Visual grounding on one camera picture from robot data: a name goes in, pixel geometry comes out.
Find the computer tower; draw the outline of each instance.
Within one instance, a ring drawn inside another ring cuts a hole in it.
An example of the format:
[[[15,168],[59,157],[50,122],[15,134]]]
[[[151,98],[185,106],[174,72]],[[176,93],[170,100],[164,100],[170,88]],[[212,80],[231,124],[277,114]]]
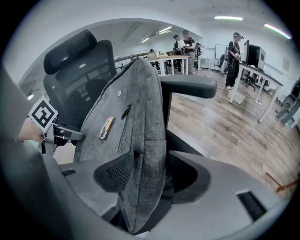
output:
[[[248,65],[254,65],[257,69],[263,70],[266,60],[266,52],[259,46],[249,45]]]

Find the chair headrest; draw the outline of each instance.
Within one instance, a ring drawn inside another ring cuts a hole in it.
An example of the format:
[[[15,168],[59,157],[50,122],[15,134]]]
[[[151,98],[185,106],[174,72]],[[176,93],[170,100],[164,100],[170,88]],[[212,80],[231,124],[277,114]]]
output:
[[[45,72],[49,75],[57,73],[80,56],[94,49],[96,45],[97,40],[94,35],[88,30],[83,30],[46,54],[44,58]]]

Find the wooden floor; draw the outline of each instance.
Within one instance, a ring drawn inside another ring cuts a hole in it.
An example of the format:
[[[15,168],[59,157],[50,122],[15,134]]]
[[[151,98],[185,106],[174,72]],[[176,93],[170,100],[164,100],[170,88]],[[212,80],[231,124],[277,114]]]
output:
[[[259,106],[254,102],[258,90],[254,92],[240,82],[238,92],[246,98],[241,105],[230,104],[225,78],[207,70],[196,74],[207,75],[207,81],[217,80],[216,96],[201,99],[173,94],[168,129],[204,156],[235,165],[273,190],[277,185],[266,172],[281,184],[296,180],[300,162],[298,129],[280,123],[275,112],[280,109],[278,105],[273,106],[262,123],[258,122],[263,112],[257,109],[266,108],[271,97],[263,91]],[[289,197],[294,190],[293,187],[279,195]]]

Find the wooden table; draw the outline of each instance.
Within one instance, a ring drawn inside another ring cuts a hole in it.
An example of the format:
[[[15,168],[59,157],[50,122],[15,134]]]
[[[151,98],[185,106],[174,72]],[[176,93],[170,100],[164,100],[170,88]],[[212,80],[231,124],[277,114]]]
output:
[[[260,89],[259,89],[259,91],[258,91],[258,94],[257,94],[257,96],[256,96],[256,98],[255,98],[255,101],[258,101],[259,95],[261,94],[261,92],[262,92],[262,90],[263,90],[264,82],[265,82],[266,80],[268,80],[269,82],[274,83],[274,84],[277,86],[276,91],[274,92],[274,96],[273,96],[272,100],[270,101],[270,103],[269,103],[267,109],[264,111],[262,117],[258,120],[259,122],[262,122],[262,121],[264,120],[264,118],[266,117],[268,111],[269,111],[269,110],[271,109],[271,107],[273,106],[273,104],[274,104],[276,98],[278,97],[279,90],[280,90],[280,88],[283,86],[283,84],[281,84],[280,82],[278,82],[278,81],[275,80],[274,78],[272,78],[272,77],[266,75],[265,73],[263,73],[262,71],[258,70],[257,68],[251,67],[251,66],[249,66],[249,65],[247,65],[247,64],[244,64],[244,63],[240,62],[240,70],[239,70],[238,77],[237,77],[237,79],[235,80],[235,86],[234,86],[234,89],[233,89],[233,93],[232,93],[231,98],[230,98],[230,100],[229,100],[230,103],[233,102],[234,95],[236,94],[236,91],[237,91],[237,89],[238,89],[238,87],[239,87],[239,83],[240,83],[240,79],[241,79],[241,77],[242,77],[243,69],[245,69],[245,70],[247,70],[247,71],[250,71],[251,73],[257,74],[257,75],[258,75],[258,78],[259,78],[259,77],[262,77],[262,78],[263,78],[262,86],[260,87]]]
[[[160,75],[165,76],[165,66],[164,66],[164,61],[171,60],[171,66],[172,66],[172,75],[174,75],[174,62],[173,60],[181,60],[181,72],[184,74],[184,65],[183,61],[186,61],[186,75],[188,75],[188,58],[189,56],[184,56],[184,55],[174,55],[174,56],[161,56],[158,58],[152,58],[152,59],[147,59],[148,62],[159,62],[160,65]]]

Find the whiteboard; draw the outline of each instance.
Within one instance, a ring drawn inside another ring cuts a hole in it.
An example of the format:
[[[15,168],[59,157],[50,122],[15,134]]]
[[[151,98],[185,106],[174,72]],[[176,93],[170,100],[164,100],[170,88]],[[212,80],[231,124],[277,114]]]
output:
[[[225,49],[227,45],[216,44],[216,58],[220,59],[220,57],[225,54]]]

